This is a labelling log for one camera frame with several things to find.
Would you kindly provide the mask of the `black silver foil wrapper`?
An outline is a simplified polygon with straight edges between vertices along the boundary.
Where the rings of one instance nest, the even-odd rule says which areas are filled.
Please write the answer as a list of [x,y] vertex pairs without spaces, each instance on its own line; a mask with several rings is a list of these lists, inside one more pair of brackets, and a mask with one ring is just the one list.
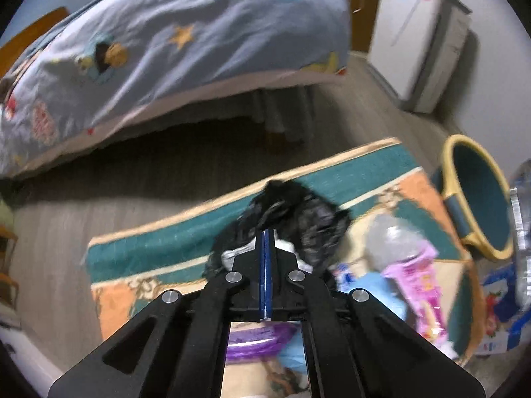
[[289,242],[304,267],[335,289],[330,267],[351,217],[345,209],[296,181],[270,181],[248,207],[215,237],[203,270],[205,279],[232,269],[231,258],[252,246],[271,228],[279,242]]

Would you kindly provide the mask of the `teal yellow trash basket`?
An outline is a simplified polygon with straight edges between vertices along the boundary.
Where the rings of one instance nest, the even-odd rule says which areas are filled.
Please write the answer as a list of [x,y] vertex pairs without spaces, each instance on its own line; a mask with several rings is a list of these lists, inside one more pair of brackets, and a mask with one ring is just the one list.
[[463,245],[491,261],[513,255],[508,182],[483,146],[465,135],[451,135],[431,181]]

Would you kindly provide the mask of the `green beige patterned rug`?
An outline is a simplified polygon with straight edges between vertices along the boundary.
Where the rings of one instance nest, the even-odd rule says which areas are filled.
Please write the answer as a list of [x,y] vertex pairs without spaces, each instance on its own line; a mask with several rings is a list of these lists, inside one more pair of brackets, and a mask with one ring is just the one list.
[[[339,261],[384,233],[414,232],[387,269],[415,325],[372,291],[338,291]],[[297,396],[278,352],[301,335],[309,397],[481,397],[469,354],[483,302],[443,199],[386,138],[257,182],[145,228],[91,242],[103,343],[53,397]]]

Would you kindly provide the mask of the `pink printed snack wrapper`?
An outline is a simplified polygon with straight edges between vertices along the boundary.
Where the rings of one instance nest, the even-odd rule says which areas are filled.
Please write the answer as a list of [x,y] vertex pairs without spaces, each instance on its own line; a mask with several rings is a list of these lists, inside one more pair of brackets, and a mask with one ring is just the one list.
[[447,331],[434,266],[437,255],[438,251],[430,242],[423,242],[418,254],[391,263],[382,275],[396,282],[416,317],[417,332],[436,347],[441,347],[447,342]]

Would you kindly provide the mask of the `blue white printed box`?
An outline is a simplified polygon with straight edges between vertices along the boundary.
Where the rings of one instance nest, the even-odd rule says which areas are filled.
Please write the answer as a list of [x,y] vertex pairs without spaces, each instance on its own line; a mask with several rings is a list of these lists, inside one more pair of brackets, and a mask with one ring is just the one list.
[[486,304],[485,333],[477,356],[506,353],[530,344],[530,309],[516,300],[516,271],[512,263],[493,270],[483,280]]

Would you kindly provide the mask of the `small wooden shelf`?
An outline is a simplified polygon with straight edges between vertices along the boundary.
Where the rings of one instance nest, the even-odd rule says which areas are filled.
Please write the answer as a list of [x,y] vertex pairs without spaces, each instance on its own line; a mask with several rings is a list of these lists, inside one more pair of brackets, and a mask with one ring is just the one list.
[[1,326],[20,330],[22,323],[16,311],[20,285],[9,275],[9,268],[18,242],[17,235],[5,225],[0,227],[1,236]]

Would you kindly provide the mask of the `white air purifier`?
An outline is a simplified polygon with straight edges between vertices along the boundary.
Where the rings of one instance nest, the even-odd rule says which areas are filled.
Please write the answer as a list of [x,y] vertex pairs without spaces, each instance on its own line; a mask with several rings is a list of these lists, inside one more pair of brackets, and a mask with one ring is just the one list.
[[379,0],[367,64],[399,109],[435,110],[462,54],[471,14],[460,0]]

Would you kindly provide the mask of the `wooden bed headboard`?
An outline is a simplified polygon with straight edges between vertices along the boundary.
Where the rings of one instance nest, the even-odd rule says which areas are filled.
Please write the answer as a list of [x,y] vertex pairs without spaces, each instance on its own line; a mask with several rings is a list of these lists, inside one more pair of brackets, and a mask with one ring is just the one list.
[[43,15],[6,42],[0,48],[0,76],[3,77],[9,71],[29,45],[68,16],[69,11],[67,8],[61,6]]

